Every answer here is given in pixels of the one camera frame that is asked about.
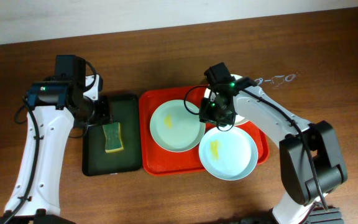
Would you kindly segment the green and yellow sponge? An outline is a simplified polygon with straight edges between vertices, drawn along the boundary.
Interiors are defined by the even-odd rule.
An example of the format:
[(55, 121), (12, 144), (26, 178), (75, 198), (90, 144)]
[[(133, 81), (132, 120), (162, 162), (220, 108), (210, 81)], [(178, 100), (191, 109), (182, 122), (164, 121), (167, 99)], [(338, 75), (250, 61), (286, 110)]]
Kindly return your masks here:
[(124, 149), (120, 122), (103, 125), (103, 132), (105, 136), (105, 152), (112, 153)]

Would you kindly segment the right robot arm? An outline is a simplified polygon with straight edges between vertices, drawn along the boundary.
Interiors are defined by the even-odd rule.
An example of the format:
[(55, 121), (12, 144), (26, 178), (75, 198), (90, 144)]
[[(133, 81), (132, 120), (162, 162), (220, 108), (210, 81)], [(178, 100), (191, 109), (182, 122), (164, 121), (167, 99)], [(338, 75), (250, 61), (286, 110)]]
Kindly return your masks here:
[(282, 199), (268, 212), (241, 223), (343, 223), (326, 196), (343, 184), (347, 169), (335, 130), (326, 121), (312, 123), (279, 105), (251, 78), (234, 78), (224, 63), (204, 76), (209, 96), (199, 118), (220, 131), (232, 131), (236, 116), (258, 127), (279, 148)]

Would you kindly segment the pale green plate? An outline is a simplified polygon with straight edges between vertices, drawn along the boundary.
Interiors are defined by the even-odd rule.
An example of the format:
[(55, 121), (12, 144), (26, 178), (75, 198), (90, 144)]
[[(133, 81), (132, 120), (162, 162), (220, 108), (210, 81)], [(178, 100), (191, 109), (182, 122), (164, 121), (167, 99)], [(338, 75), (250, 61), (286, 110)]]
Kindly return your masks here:
[(150, 133), (158, 146), (170, 152), (186, 152), (200, 143), (206, 125), (192, 114), (199, 108), (183, 100), (161, 104), (150, 119)]

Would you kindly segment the light blue plate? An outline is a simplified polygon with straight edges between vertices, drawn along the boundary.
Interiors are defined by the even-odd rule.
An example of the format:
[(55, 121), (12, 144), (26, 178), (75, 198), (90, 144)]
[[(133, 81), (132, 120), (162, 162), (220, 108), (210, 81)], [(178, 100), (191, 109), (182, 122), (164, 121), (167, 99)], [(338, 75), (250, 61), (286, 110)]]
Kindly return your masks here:
[(259, 153), (252, 137), (233, 127), (228, 131), (213, 128), (200, 141), (198, 154), (203, 167), (222, 180), (240, 180), (256, 167)]

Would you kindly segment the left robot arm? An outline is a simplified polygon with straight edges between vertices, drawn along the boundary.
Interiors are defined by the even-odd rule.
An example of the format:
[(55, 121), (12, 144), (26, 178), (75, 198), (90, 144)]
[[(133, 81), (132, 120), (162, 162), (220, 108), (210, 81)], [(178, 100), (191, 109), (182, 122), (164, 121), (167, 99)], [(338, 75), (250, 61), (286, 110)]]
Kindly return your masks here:
[(102, 89), (101, 75), (76, 55), (57, 55), (54, 74), (31, 85), (22, 99), (27, 110), (22, 162), (0, 223), (68, 223), (59, 202), (65, 146), (72, 129), (112, 121)]

